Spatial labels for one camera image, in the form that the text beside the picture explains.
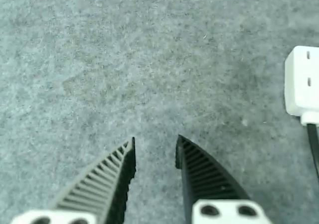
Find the gray carpet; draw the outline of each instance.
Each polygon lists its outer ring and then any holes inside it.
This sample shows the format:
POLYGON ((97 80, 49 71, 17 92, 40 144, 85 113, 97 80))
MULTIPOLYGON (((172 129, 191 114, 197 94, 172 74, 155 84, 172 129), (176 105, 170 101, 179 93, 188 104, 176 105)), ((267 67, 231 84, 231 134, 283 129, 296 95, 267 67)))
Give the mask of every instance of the gray carpet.
POLYGON ((212 154, 275 224, 316 224, 284 66, 319 45, 319 0, 0 0, 0 223, 45 208, 136 137, 125 224, 184 223, 174 147, 212 154))

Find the power plug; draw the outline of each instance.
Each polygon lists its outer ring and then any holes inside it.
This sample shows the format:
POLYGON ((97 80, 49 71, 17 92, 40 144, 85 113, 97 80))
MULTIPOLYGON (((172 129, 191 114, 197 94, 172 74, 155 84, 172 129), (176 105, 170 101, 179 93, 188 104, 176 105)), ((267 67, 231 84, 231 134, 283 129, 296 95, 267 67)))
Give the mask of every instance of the power plug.
POLYGON ((319 126, 319 47, 296 46, 285 61, 285 103, 301 124, 319 126))

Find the white plastic block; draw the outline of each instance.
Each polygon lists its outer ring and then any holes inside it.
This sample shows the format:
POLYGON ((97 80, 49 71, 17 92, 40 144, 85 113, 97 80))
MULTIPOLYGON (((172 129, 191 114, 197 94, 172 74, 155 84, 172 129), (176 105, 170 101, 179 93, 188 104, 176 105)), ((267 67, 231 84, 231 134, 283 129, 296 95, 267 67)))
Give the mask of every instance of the white plastic block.
POLYGON ((83 212, 32 210, 15 217, 11 224, 96 224, 96 218, 83 212))
POLYGON ((198 200, 192 224, 271 224, 264 210, 250 200, 198 200))

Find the screw hole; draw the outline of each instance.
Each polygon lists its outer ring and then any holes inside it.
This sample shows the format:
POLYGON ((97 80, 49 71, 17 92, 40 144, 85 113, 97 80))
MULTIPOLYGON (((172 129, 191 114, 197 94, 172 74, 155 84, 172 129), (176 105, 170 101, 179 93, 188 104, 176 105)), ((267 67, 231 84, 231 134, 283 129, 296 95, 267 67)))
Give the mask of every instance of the screw hole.
POLYGON ((219 215, 219 211, 216 207, 207 205, 201 208, 201 213, 208 216, 217 216, 219 215))
POLYGON ((73 222, 71 222, 71 224, 89 224, 89 223, 87 222, 87 220, 77 219, 77 220, 74 220, 73 222))
POLYGON ((257 215, 256 211, 249 206, 241 206, 238 209, 239 214, 244 216, 254 217, 257 215))
POLYGON ((31 224, 50 224, 50 218, 47 217, 41 217, 36 219, 34 222, 32 222, 31 224))

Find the black cable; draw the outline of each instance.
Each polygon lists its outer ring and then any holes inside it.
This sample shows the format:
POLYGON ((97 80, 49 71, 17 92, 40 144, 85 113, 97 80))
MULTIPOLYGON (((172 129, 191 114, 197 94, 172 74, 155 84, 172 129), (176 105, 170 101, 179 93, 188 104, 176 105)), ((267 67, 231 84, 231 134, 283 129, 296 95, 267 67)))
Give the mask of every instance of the black cable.
POLYGON ((317 126, 312 123, 307 124, 307 132, 308 132, 311 152, 313 153, 317 176, 319 179, 319 139, 318 139, 317 126))

